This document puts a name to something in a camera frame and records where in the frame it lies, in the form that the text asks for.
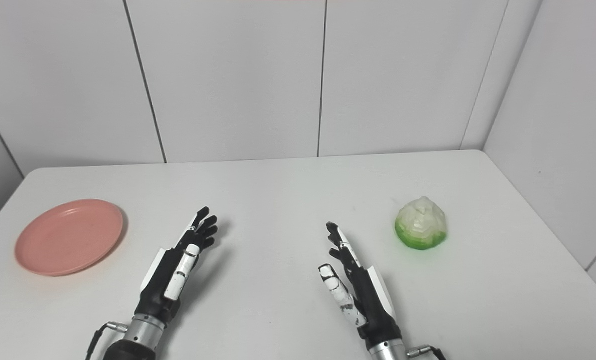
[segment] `robotic hand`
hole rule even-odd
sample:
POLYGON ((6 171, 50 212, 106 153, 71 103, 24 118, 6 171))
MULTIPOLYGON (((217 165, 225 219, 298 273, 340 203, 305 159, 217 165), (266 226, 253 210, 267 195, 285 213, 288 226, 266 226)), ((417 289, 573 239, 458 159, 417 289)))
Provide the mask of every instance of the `robotic hand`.
POLYGON ((328 239, 336 246, 329 250, 329 255, 342 263, 355 297, 349 293, 330 264, 318 268, 320 277, 343 315, 357 328, 371 359, 407 360, 433 353, 439 360, 445 360, 442 352, 432 346, 419 346, 410 351, 405 349, 391 298, 380 273, 373 266, 364 269, 360 265, 348 240, 336 224, 327 223, 327 230, 328 239))
POLYGON ((96 331, 87 351, 89 360, 104 329, 124 333, 104 353, 103 360, 155 360, 155 349, 168 324, 180 308, 180 293, 200 253, 213 245, 218 231, 216 216, 204 207, 195 215, 175 246, 160 249, 142 282, 140 301, 129 326, 108 322, 96 331))

